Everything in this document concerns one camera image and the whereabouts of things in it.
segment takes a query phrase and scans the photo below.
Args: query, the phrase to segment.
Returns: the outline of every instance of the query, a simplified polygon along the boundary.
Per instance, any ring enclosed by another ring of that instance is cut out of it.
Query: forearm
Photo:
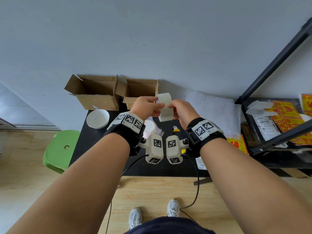
[[[21,227],[29,233],[97,233],[129,152],[121,136],[111,133],[102,138],[39,197],[9,233]]]
[[[208,142],[201,157],[245,233],[310,231],[311,205],[293,187],[224,139]]]

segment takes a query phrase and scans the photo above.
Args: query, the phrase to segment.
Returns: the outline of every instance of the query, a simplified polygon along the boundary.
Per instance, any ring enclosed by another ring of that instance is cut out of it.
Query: green stool
[[[76,130],[57,132],[45,150],[43,164],[62,174],[69,166],[79,135],[80,132]]]

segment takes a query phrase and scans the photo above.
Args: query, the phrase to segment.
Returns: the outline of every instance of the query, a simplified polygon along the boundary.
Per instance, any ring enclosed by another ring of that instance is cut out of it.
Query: white tape roll
[[[168,108],[169,104],[171,103],[171,95],[169,93],[164,94],[157,94],[158,103],[165,103],[165,107],[160,110],[159,121],[171,121],[174,117],[174,110],[173,108]]]

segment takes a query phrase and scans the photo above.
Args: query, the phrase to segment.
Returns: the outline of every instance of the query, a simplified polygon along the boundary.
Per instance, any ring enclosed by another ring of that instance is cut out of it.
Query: open cardboard box
[[[138,97],[156,96],[158,94],[158,80],[127,79],[126,86],[118,83],[118,94],[126,95],[126,97],[124,97],[123,103],[126,103],[128,110],[130,110]]]
[[[118,76],[78,75],[71,76],[65,90],[76,96],[86,110],[104,109],[119,110],[118,99],[127,96],[127,85],[119,82],[118,94],[116,88]]]

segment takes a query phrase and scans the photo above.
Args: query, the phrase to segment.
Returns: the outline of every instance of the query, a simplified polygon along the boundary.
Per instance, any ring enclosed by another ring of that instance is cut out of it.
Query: white sneaker
[[[142,212],[139,208],[134,208],[129,214],[129,229],[142,224]]]
[[[168,217],[179,217],[180,216],[180,205],[175,199],[171,199],[167,206]]]

